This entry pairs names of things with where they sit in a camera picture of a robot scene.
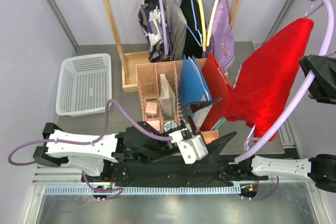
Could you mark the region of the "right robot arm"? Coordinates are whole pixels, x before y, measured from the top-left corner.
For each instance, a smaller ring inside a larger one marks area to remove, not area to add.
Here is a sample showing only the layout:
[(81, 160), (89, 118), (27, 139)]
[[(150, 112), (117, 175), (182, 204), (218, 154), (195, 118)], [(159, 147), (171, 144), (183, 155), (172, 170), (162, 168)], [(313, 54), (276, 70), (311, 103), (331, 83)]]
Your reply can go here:
[(335, 57), (331, 54), (309, 55), (304, 56), (299, 63), (306, 75), (304, 82), (287, 108), (257, 144), (235, 158), (237, 163), (250, 160), (237, 166), (237, 174), (244, 180), (254, 175), (304, 179), (313, 181), (314, 185), (321, 190), (335, 193), (334, 155), (319, 154), (316, 157), (304, 159), (274, 159), (255, 154), (283, 125), (307, 91), (310, 92), (310, 98), (317, 102), (335, 104)]

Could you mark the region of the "red trousers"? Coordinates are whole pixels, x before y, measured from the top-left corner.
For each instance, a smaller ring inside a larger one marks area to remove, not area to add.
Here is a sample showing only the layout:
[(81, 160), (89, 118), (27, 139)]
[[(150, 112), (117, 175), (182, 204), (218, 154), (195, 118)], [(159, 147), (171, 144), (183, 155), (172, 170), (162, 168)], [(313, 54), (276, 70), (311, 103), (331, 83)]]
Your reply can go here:
[(226, 101), (226, 120), (244, 121), (256, 138), (271, 128), (285, 109), (313, 27), (312, 19), (299, 18), (243, 62)]

